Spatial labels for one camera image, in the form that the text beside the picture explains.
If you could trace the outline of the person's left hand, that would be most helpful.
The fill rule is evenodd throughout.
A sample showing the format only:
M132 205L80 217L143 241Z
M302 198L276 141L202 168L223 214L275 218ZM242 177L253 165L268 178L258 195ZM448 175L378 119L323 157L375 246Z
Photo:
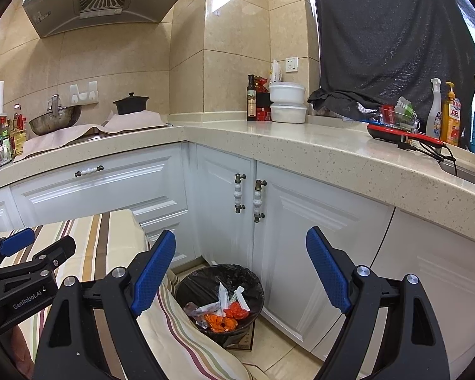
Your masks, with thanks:
M24 339L21 329L16 326L12 329L11 337L12 356L16 368L27 379L32 379L34 373L34 362L30 355L30 350Z

